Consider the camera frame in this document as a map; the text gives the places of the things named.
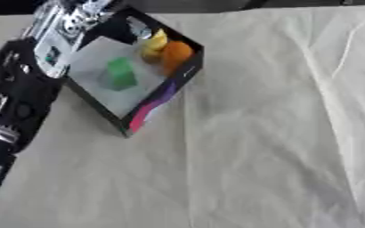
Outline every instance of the orange ball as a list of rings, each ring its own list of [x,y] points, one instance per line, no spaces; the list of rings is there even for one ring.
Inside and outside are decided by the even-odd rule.
[[[166,76],[171,76],[193,53],[192,48],[184,42],[170,41],[162,53],[162,65]]]

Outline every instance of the dark background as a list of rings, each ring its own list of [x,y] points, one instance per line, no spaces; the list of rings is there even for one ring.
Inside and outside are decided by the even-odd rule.
[[[32,13],[44,0],[0,0],[0,14]],[[259,7],[365,4],[365,0],[127,0],[144,12],[228,12]]]

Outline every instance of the open box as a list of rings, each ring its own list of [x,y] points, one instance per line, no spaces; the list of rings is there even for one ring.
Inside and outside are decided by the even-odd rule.
[[[130,32],[128,18],[143,22],[152,33],[163,29],[170,40],[183,41],[194,54],[172,75],[161,75],[161,69],[145,63],[139,54],[140,42]],[[145,13],[127,6],[112,19],[87,34],[85,45],[72,62],[68,86],[123,135],[136,133],[154,109],[168,102],[203,67],[204,47],[169,28]],[[136,75],[137,86],[123,91],[108,87],[107,63],[126,58]]]

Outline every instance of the table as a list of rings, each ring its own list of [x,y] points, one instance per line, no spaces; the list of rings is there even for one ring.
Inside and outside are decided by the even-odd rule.
[[[128,140],[65,88],[0,227],[365,227],[365,7],[156,17],[205,70]]]

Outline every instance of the green toy block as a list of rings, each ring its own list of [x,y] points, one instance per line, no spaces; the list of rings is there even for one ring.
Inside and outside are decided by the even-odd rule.
[[[133,86],[137,86],[137,80],[133,68],[127,58],[117,58],[108,63],[108,73],[112,88],[122,91]]]

